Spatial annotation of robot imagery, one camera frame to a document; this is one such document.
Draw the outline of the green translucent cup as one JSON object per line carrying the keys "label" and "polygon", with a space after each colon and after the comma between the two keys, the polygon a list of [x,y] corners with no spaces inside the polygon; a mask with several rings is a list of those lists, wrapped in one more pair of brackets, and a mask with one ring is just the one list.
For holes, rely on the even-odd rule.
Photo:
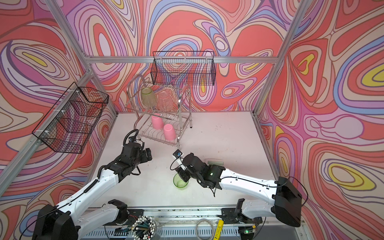
{"label": "green translucent cup", "polygon": [[157,105],[156,95],[151,88],[146,87],[141,90],[141,99],[146,109],[152,109]]}
{"label": "green translucent cup", "polygon": [[180,176],[179,174],[175,174],[174,175],[174,178],[173,178],[173,184],[174,186],[179,189],[179,190],[183,190],[187,187],[188,185],[188,181],[185,182]]}

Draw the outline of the opaque pink cup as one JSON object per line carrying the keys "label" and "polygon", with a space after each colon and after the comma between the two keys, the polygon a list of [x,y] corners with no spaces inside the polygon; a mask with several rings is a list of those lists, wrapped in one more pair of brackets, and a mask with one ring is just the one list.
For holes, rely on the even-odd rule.
{"label": "opaque pink cup", "polygon": [[164,122],[161,117],[154,115],[151,117],[151,119],[152,119],[152,126],[155,130],[162,130],[164,128]]}
{"label": "opaque pink cup", "polygon": [[176,130],[172,124],[166,124],[163,128],[166,141],[173,141],[177,138]]}

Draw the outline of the clear pink cup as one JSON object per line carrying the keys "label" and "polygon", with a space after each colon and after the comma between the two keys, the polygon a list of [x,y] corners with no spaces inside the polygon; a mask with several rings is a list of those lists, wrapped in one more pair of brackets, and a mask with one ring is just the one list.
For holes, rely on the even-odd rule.
{"label": "clear pink cup", "polygon": [[172,95],[168,91],[162,91],[158,94],[158,104],[157,108],[161,112],[171,112],[173,109],[174,103]]}

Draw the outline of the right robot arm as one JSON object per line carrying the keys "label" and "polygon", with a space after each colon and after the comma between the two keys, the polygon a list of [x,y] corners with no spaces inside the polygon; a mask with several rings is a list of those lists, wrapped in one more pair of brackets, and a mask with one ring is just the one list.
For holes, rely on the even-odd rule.
{"label": "right robot arm", "polygon": [[233,172],[224,166],[208,165],[193,153],[183,156],[180,150],[173,153],[178,166],[175,171],[184,182],[195,179],[212,190],[235,191],[255,200],[239,199],[235,208],[236,220],[246,223],[258,217],[275,217],[290,227],[301,226],[303,196],[290,179],[262,180]]}

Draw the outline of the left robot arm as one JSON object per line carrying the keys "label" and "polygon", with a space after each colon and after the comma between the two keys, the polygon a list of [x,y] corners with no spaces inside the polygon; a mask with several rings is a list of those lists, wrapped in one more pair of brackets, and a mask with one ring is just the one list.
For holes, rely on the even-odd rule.
{"label": "left robot arm", "polygon": [[108,224],[125,225],[130,212],[127,205],[113,199],[100,209],[86,210],[125,177],[135,173],[138,165],[152,160],[145,143],[137,139],[138,129],[130,131],[123,140],[122,152],[109,164],[99,168],[94,180],[55,206],[46,205],[39,213],[32,235],[34,240],[80,240],[93,230]]}

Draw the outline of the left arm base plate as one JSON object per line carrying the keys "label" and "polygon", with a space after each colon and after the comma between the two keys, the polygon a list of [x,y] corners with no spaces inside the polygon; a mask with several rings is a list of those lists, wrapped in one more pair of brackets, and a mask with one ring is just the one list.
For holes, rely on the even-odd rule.
{"label": "left arm base plate", "polygon": [[143,209],[119,210],[117,218],[105,226],[131,226],[144,213]]}

